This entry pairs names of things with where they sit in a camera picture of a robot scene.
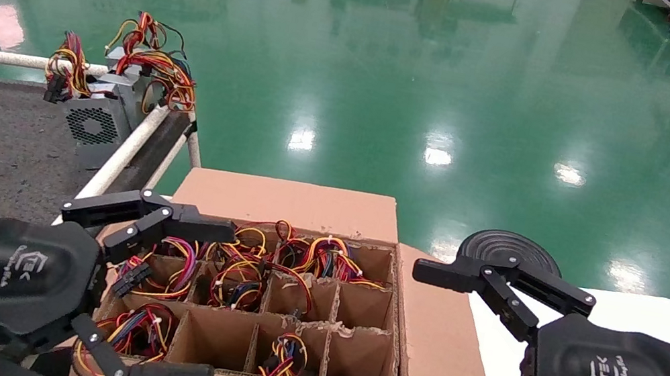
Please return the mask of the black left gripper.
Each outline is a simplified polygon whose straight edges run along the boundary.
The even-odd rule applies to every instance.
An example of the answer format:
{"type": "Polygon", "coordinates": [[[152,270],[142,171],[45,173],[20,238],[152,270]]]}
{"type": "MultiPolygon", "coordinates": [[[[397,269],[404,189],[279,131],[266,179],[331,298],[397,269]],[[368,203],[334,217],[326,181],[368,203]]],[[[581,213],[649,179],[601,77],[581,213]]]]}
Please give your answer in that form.
{"type": "Polygon", "coordinates": [[[214,376],[214,367],[201,363],[126,365],[86,314],[102,292],[105,259],[127,261],[167,238],[228,244],[236,239],[236,225],[151,189],[75,198],[61,210],[64,221],[83,228],[129,225],[103,237],[101,249],[77,224],[0,218],[0,345],[18,342],[49,351],[75,331],[104,376],[214,376]]]}

